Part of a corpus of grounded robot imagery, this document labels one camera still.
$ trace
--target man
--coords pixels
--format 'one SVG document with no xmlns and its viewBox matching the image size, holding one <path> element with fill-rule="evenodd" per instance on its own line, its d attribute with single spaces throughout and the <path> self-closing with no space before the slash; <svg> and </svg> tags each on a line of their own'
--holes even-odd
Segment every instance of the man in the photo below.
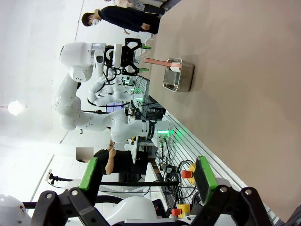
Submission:
<svg viewBox="0 0 301 226">
<path fill-rule="evenodd" d="M 148 154 L 146 152 L 137 152 L 137 160 L 133 164 L 132 155 L 130 151 L 116 151 L 114 142 L 110 140 L 109 147 L 104 150 L 99 150 L 94 154 L 98 157 L 100 168 L 103 175 L 110 175 L 111 173 L 136 173 L 145 174 L 147 164 L 149 162 Z M 78 160 L 79 162 L 88 162 L 88 160 Z"/>
<path fill-rule="evenodd" d="M 119 6 L 119 7 L 123 7 L 123 8 L 128 8 L 128 7 L 132 7 L 132 8 L 136 8 L 137 5 L 134 3 L 131 3 L 130 0 L 113 0 L 114 3 Z M 141 9 L 146 13 L 154 13 L 154 14 L 158 14 L 158 15 L 163 15 L 165 14 L 168 9 L 167 8 L 159 8 L 153 5 L 149 5 L 149 4 L 139 4 L 139 6 L 141 7 Z"/>
<path fill-rule="evenodd" d="M 134 8 L 122 8 L 118 6 L 107 6 L 94 13 L 85 13 L 81 18 L 84 26 L 89 27 L 105 20 L 124 29 L 134 32 L 149 32 L 157 34 L 160 18 L 152 14 L 136 10 Z"/>
</svg>

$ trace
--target wooden handle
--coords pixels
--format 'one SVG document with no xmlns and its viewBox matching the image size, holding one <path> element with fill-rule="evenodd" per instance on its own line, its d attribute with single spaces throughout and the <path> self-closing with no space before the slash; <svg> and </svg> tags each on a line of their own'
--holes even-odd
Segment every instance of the wooden handle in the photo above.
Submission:
<svg viewBox="0 0 301 226">
<path fill-rule="evenodd" d="M 167 61 L 154 60 L 154 59 L 149 59 L 149 58 L 144 58 L 144 62 L 149 63 L 149 64 L 153 64 L 153 65 L 161 65 L 161 66 L 165 66 L 165 67 L 178 67 L 178 68 L 182 67 L 181 64 L 170 63 L 170 62 L 167 62 Z"/>
</svg>

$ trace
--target stainless steel tray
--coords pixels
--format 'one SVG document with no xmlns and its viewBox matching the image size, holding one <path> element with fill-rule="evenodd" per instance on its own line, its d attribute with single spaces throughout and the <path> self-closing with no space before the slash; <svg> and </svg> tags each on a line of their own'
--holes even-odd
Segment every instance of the stainless steel tray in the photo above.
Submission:
<svg viewBox="0 0 301 226">
<path fill-rule="evenodd" d="M 180 72 L 165 68 L 163 86 L 172 92 L 188 92 L 191 88 L 194 65 L 180 58 L 168 59 L 167 62 L 181 62 Z"/>
</svg>

